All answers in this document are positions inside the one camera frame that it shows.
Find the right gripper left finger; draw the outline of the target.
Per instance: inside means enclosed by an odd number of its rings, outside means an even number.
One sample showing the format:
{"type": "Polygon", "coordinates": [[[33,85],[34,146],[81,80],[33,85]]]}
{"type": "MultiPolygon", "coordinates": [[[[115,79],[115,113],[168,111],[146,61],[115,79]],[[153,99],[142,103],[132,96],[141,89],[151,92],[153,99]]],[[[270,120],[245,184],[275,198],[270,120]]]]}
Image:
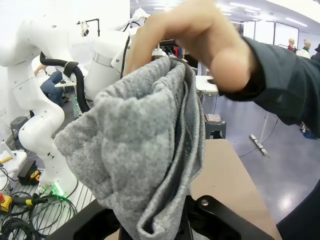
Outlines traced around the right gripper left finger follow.
{"type": "Polygon", "coordinates": [[[104,240],[121,227],[113,210],[95,199],[50,234],[48,240],[104,240]]]}

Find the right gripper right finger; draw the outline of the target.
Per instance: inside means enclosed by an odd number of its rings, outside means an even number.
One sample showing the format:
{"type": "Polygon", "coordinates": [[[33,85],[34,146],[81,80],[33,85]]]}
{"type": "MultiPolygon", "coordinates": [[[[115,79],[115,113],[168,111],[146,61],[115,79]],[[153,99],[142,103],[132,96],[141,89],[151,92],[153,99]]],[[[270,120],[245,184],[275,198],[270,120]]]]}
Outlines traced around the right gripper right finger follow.
{"type": "Polygon", "coordinates": [[[272,240],[273,237],[210,195],[186,197],[190,227],[210,240],[272,240]]]}

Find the person's right hand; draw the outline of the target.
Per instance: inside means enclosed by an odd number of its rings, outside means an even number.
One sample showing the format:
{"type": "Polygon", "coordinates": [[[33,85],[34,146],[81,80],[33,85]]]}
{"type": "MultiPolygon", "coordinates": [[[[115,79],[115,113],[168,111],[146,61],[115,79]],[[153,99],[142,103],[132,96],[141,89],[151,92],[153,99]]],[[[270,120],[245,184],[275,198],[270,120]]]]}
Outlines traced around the person's right hand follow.
{"type": "Polygon", "coordinates": [[[212,0],[186,0],[148,17],[136,32],[127,72],[148,64],[164,39],[174,39],[209,67],[218,89],[234,93],[248,84],[254,69],[252,50],[212,0]]]}

